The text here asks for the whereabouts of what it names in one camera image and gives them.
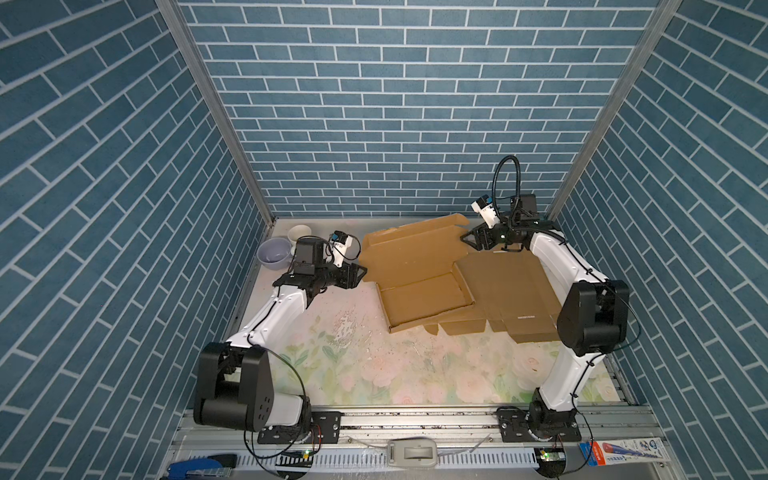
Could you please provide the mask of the brown cardboard box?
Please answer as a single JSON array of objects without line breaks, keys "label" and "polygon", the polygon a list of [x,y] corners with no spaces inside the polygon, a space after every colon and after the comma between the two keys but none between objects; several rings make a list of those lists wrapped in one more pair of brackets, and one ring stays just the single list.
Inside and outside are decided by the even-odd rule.
[{"label": "brown cardboard box", "polygon": [[359,264],[376,284],[391,333],[422,327],[435,335],[481,333],[486,319],[458,262],[469,220],[452,214],[367,234]]}]

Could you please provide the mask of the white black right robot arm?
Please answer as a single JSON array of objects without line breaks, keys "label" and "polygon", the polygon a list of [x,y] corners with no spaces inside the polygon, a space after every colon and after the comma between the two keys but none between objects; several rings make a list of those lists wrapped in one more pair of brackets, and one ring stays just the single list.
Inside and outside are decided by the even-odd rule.
[{"label": "white black right robot arm", "polygon": [[463,243],[483,251],[518,244],[528,250],[553,276],[555,294],[562,302],[556,320],[561,341],[552,371],[534,390],[527,410],[501,407],[496,411],[504,442],[581,440],[577,424],[578,400],[594,369],[626,339],[629,286],[595,270],[575,252],[550,221],[511,199],[510,210],[500,209],[489,195],[477,198],[472,210],[482,223],[461,236]]}]

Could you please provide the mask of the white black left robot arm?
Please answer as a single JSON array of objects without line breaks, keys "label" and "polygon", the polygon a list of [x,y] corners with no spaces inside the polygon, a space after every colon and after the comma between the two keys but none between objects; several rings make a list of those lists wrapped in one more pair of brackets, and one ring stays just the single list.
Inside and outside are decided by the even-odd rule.
[{"label": "white black left robot arm", "polygon": [[302,236],[287,271],[273,282],[266,304],[238,332],[211,342],[198,361],[193,417],[198,425],[247,433],[265,431],[269,441],[291,443],[312,430],[307,393],[276,391],[270,366],[273,344],[312,301],[330,287],[354,289],[367,273],[347,251],[361,242],[351,234]]}]

